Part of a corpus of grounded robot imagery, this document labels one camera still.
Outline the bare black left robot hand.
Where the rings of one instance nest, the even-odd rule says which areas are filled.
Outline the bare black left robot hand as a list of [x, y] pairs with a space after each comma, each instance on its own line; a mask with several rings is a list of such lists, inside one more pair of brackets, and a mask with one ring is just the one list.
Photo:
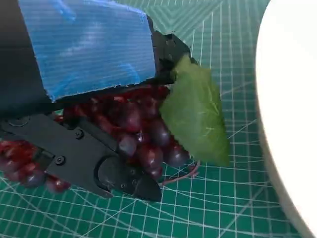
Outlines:
[[163, 151], [186, 156], [158, 107], [189, 47], [111, 0], [0, 3], [0, 169], [27, 187], [73, 184], [159, 202]]

